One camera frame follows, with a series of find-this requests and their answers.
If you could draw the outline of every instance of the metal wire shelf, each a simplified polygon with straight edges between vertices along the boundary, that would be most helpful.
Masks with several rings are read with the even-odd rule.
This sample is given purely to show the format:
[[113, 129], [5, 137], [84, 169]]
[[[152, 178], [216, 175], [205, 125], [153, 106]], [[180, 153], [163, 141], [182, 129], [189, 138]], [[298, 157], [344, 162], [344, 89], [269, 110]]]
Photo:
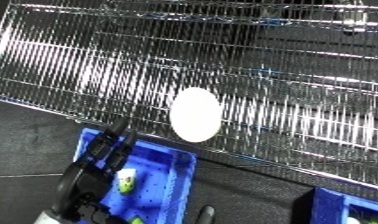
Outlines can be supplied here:
[[378, 0], [12, 0], [0, 100], [177, 139], [176, 94], [215, 93], [202, 144], [378, 187]]

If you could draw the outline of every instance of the ping pong ball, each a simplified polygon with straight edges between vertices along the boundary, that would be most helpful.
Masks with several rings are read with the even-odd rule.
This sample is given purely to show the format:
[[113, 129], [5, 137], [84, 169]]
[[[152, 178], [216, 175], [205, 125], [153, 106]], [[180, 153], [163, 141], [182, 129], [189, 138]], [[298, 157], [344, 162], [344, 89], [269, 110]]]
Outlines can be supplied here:
[[212, 138], [221, 127], [222, 107], [209, 91], [191, 87], [178, 93], [170, 108], [175, 133], [188, 142]]
[[348, 217], [347, 224], [360, 224], [360, 222], [359, 222], [359, 220], [357, 220], [355, 218]]

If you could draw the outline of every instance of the robotic arm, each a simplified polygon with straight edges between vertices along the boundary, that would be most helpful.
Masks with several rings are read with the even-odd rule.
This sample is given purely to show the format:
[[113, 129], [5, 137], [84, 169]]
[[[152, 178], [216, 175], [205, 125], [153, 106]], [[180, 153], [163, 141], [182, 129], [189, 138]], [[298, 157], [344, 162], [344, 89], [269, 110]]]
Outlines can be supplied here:
[[[111, 215], [109, 208], [100, 203], [135, 145], [137, 133], [132, 131], [115, 146], [127, 126], [127, 120], [120, 119], [88, 144], [61, 177], [51, 209], [43, 211], [34, 224], [73, 224], [80, 220], [91, 224], [127, 223]], [[100, 168], [96, 164], [103, 159], [105, 164]]]

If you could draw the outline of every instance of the dark table surface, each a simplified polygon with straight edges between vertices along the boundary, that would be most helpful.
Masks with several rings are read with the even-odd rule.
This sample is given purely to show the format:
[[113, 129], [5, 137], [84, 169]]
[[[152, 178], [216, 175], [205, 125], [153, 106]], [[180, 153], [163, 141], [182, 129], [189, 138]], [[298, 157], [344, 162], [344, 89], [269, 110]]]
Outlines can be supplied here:
[[[0, 18], [6, 5], [0, 1]], [[85, 126], [0, 102], [0, 224], [33, 223], [50, 206]], [[216, 223], [308, 223], [310, 201], [302, 197], [317, 183], [247, 168], [241, 161], [226, 165], [200, 155], [184, 223], [194, 223], [206, 204], [216, 208]]]

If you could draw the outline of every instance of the blue container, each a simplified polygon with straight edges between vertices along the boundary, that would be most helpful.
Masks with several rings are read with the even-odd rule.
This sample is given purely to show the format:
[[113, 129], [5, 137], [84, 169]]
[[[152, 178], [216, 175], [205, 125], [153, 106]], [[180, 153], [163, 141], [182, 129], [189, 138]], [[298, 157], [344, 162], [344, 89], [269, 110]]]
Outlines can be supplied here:
[[[75, 160], [98, 133], [83, 130]], [[126, 221], [138, 217], [145, 224], [182, 223], [195, 165], [193, 153], [138, 140], [124, 166], [135, 169], [134, 190], [122, 194], [116, 177], [102, 203], [111, 208], [113, 215]]]
[[311, 224], [346, 224], [348, 217], [356, 215], [378, 219], [378, 202], [316, 188]]

